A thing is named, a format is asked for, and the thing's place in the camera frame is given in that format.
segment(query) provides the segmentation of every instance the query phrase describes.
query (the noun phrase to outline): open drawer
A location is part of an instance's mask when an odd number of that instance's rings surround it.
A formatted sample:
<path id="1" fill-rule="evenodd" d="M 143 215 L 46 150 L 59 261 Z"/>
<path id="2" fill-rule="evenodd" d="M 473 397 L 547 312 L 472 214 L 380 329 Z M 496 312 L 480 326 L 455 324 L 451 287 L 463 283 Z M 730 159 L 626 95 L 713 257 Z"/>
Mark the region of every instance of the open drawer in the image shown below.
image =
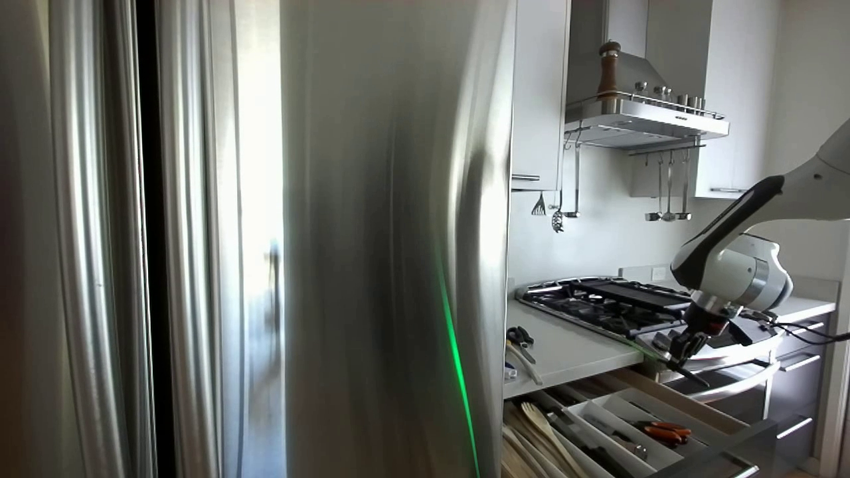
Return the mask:
<path id="1" fill-rule="evenodd" d="M 565 445 L 569 443 L 564 437 L 572 435 L 584 445 L 582 451 L 603 448 L 606 459 L 615 458 L 625 469 L 618 475 L 610 467 L 596 467 L 589 473 L 592 478 L 773 478 L 775 422 L 744 424 L 627 369 L 590 382 L 557 385 L 519 400 L 550 413 L 549 421 Z M 639 421 L 678 424 L 691 435 L 666 447 L 636 428 Z M 643 455 L 638 455 L 637 445 Z M 581 459 L 587 461 L 587 455 Z"/>

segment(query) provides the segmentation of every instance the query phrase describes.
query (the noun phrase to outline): gray cabinet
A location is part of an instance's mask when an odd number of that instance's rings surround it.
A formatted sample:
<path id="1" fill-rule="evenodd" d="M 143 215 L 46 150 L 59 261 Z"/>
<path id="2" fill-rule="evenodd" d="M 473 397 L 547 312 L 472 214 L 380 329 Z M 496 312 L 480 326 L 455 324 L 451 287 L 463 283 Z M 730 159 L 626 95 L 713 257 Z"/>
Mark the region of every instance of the gray cabinet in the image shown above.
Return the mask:
<path id="1" fill-rule="evenodd" d="M 522 0 L 513 74 L 511 188 L 551 191 L 564 154 L 570 0 Z"/>
<path id="2" fill-rule="evenodd" d="M 734 199 L 765 174 L 780 10 L 780 0 L 649 2 L 647 58 L 674 91 L 706 98 L 730 125 L 691 156 L 697 197 Z M 633 196 L 657 195 L 651 166 L 634 168 Z"/>

